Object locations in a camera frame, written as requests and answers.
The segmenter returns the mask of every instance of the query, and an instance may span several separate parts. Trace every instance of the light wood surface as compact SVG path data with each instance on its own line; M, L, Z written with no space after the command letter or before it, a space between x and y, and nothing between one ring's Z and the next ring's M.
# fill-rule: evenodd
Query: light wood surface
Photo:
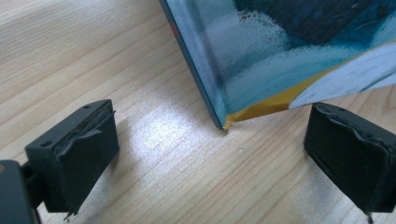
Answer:
M366 223L304 152L310 106L215 127L158 0L0 1L1 160L106 98L120 155L70 223ZM395 87L330 103L396 133Z

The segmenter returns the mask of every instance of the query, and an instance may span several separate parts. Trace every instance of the wood grain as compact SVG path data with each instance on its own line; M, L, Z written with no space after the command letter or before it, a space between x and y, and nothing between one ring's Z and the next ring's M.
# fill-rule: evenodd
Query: wood grain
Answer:
M304 153L310 106L215 127L157 0L1 1L0 52L1 160L113 100L120 155L70 223L366 222ZM330 103L396 133L395 87Z

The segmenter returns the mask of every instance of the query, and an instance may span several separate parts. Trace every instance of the wooden table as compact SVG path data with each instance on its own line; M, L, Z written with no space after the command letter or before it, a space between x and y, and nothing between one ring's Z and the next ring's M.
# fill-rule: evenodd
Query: wooden table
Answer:
M366 222L304 152L310 106L215 127L158 0L1 1L0 52L1 160L113 100L120 155L70 223ZM395 87L330 103L396 133Z

